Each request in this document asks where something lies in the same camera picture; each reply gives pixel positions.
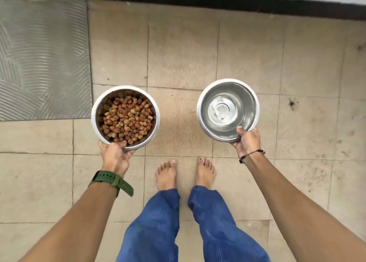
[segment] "gray mat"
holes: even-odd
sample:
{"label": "gray mat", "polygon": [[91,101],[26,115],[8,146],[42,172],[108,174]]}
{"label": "gray mat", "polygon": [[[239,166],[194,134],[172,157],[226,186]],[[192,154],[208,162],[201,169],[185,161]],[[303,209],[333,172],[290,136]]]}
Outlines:
{"label": "gray mat", "polygon": [[0,0],[0,120],[90,117],[85,0]]}

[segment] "black bracelet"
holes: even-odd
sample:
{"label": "black bracelet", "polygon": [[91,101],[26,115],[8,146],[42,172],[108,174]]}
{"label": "black bracelet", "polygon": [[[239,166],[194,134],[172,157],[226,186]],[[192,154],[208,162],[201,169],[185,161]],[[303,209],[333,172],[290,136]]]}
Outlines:
{"label": "black bracelet", "polygon": [[262,149],[258,149],[258,150],[256,150],[256,151],[253,151],[253,152],[251,152],[251,153],[249,153],[249,154],[247,154],[247,155],[244,155],[244,156],[242,156],[240,159],[239,159],[239,163],[243,163],[243,160],[244,160],[244,158],[245,157],[247,157],[247,156],[249,156],[250,154],[253,154],[253,153],[255,153],[255,152],[262,152],[263,154],[265,154],[266,152],[265,151],[263,151]]}

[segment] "watch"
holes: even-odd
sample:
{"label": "watch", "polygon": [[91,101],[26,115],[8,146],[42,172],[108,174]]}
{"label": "watch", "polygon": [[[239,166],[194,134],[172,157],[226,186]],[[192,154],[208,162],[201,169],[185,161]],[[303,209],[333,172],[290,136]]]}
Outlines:
{"label": "watch", "polygon": [[99,170],[95,173],[89,186],[94,182],[105,182],[110,184],[112,187],[115,187],[117,189],[116,197],[118,196],[119,189],[124,190],[129,196],[134,195],[134,189],[132,188],[132,186],[114,172],[108,172],[107,170]]}

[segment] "foot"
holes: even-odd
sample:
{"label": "foot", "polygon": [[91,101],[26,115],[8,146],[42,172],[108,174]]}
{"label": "foot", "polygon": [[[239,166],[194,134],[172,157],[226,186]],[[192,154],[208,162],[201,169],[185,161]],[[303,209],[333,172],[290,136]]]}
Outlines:
{"label": "foot", "polygon": [[215,179],[216,171],[212,162],[203,157],[198,158],[196,185],[204,186],[211,189],[213,180]]}
{"label": "foot", "polygon": [[156,183],[158,190],[169,190],[177,187],[175,177],[177,175],[177,161],[171,160],[158,167],[156,172]]}

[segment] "person's right arm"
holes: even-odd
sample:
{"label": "person's right arm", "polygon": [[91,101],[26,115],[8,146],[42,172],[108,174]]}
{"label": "person's right arm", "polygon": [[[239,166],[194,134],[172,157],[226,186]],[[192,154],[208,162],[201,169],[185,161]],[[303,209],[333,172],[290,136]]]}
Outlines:
{"label": "person's right arm", "polygon": [[[238,127],[237,131],[241,141],[232,145],[238,157],[261,148],[256,128],[246,132]],[[243,161],[297,262],[366,260],[366,244],[300,192],[262,153],[255,152]]]}

